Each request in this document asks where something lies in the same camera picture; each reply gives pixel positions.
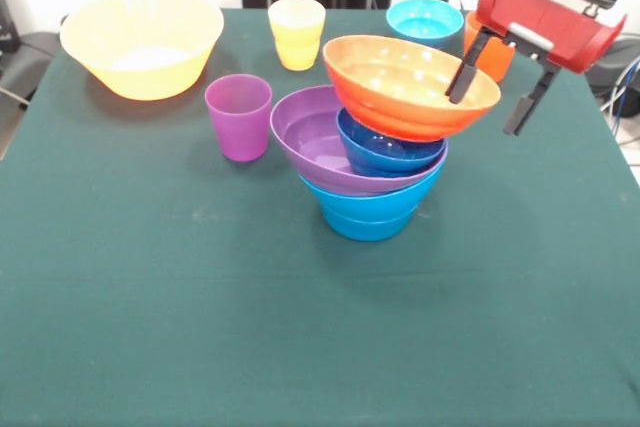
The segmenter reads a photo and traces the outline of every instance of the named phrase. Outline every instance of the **light blue bowl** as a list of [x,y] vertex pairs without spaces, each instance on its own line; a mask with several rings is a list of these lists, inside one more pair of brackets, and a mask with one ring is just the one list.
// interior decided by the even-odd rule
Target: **light blue bowl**
[[352,170],[368,177],[412,175],[433,162],[446,140],[407,142],[374,132],[357,122],[346,109],[336,117],[340,139]]
[[396,35],[442,49],[464,25],[462,13],[442,0],[403,0],[387,9]]
[[378,242],[402,231],[411,220],[413,210],[386,222],[360,222],[336,214],[330,209],[323,209],[322,214],[327,224],[343,237],[360,242]]
[[440,176],[447,152],[445,147],[424,179],[402,190],[371,197],[335,194],[300,177],[320,203],[325,220],[336,232],[353,240],[382,240],[407,225],[412,212]]

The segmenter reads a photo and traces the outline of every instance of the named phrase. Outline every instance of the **purple cup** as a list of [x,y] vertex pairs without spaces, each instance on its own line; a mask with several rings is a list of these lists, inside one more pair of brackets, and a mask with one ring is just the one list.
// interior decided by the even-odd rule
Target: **purple cup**
[[354,174],[336,123],[342,107],[333,86],[321,85],[287,95],[271,111],[278,144],[309,182],[336,194],[373,196],[404,189],[433,173],[437,163],[406,177]]
[[209,84],[204,100],[225,157],[250,162],[267,151],[271,97],[271,86],[255,75],[227,75]]

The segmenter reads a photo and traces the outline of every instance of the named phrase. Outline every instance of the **plastic cup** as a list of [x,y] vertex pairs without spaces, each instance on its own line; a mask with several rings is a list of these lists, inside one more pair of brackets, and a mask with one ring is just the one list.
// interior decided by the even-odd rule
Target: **plastic cup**
[[278,0],[268,10],[276,51],[285,69],[310,69],[320,49],[325,8],[316,0]]
[[[469,12],[464,26],[464,52],[467,53],[473,39],[478,35],[481,24],[476,18],[475,12]],[[515,50],[503,44],[499,39],[492,37],[482,50],[476,67],[485,72],[494,81],[500,82],[507,75]]]
[[267,151],[271,98],[271,86],[255,75],[227,75],[209,84],[204,99],[225,157],[250,162]]

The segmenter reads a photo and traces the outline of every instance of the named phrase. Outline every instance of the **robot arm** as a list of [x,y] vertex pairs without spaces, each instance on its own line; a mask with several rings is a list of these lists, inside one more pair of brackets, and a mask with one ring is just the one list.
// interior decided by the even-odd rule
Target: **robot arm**
[[504,131],[518,134],[561,68],[583,73],[618,36],[626,17],[608,25],[599,16],[616,0],[479,0],[476,16],[483,28],[465,54],[446,95],[452,103],[464,97],[476,72],[475,63],[491,37],[498,37],[539,62],[543,74],[523,96]]

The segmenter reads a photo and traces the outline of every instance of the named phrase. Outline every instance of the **green tablecloth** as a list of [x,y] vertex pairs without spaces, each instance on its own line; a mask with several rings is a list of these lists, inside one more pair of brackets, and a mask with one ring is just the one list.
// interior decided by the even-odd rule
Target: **green tablecloth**
[[[225,19],[171,100],[49,69],[0,164],[0,425],[640,424],[640,195],[581,77],[508,137],[516,59],[409,227],[361,244],[273,142],[221,157],[209,81],[328,82],[280,66],[264,11]],[[328,13],[350,33],[390,34]]]

